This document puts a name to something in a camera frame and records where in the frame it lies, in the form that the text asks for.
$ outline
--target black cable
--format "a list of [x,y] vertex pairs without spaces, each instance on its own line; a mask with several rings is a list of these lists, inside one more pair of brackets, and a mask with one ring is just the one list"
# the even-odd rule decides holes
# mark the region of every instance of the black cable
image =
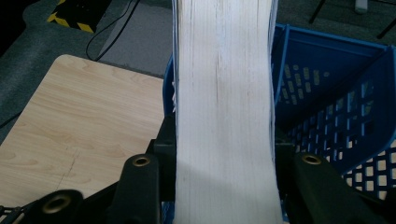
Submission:
[[108,27],[110,27],[111,25],[113,25],[116,21],[118,21],[119,19],[121,19],[122,17],[125,16],[125,14],[128,12],[129,10],[129,6],[132,3],[132,0],[129,1],[128,7],[126,8],[125,12],[118,17],[116,20],[114,20],[113,22],[111,22],[107,27],[105,27],[104,29],[102,29],[99,33],[97,33],[93,38],[91,38],[90,42],[88,42],[87,48],[85,48],[85,53],[87,54],[87,57],[92,60],[92,61],[99,61],[99,59],[101,59],[103,57],[103,55],[105,55],[110,49],[111,47],[113,47],[114,43],[116,43],[116,41],[119,39],[120,35],[122,34],[123,30],[125,29],[126,25],[128,24],[128,21],[131,19],[132,15],[134,15],[134,10],[137,8],[137,5],[139,4],[140,0],[136,0],[136,3],[134,3],[134,8],[132,9],[131,13],[129,14],[128,18],[126,19],[125,23],[123,24],[122,28],[120,29],[119,33],[117,34],[117,36],[113,39],[113,41],[110,43],[110,45],[95,59],[92,59],[90,57],[90,55],[88,54],[88,48],[90,47],[91,42],[97,37],[99,36],[99,34],[101,34],[104,30],[108,29]]
[[15,118],[19,117],[21,113],[22,113],[22,112],[19,112],[18,114],[12,116],[10,119],[4,121],[4,122],[0,125],[0,129],[4,128],[4,127],[5,127],[6,125],[8,125],[12,120],[14,120]]

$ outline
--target blue plastic crate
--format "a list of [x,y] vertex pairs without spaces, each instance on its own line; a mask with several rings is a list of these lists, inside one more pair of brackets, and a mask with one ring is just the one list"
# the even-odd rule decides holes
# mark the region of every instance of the blue plastic crate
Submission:
[[[396,49],[277,24],[272,49],[276,126],[296,152],[326,158],[352,187],[396,187]],[[173,60],[164,75],[173,111]]]

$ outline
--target black object with yellow tape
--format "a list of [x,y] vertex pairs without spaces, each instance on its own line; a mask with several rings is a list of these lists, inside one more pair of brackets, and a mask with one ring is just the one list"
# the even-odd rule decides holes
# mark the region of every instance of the black object with yellow tape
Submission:
[[94,33],[111,0],[61,0],[47,21]]

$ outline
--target wooden table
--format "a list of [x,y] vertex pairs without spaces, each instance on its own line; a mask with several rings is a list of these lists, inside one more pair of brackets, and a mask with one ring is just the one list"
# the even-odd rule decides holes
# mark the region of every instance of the wooden table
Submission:
[[163,121],[163,81],[64,55],[0,147],[0,204],[57,189],[88,197],[116,182]]

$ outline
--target metal leg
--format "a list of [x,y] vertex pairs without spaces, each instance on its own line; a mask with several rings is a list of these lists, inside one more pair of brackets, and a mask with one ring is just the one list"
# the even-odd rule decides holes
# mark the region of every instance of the metal leg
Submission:
[[394,21],[391,22],[391,23],[387,26],[387,28],[385,28],[385,30],[383,30],[383,31],[381,32],[381,34],[379,34],[376,38],[381,39],[382,37],[384,37],[384,35],[385,35],[393,26],[395,26],[395,25],[396,25],[396,18],[395,18]]
[[317,6],[317,9],[315,9],[314,15],[312,15],[311,19],[309,19],[309,23],[313,23],[317,15],[319,14],[321,8],[323,7],[324,3],[326,0],[320,0],[319,5]]

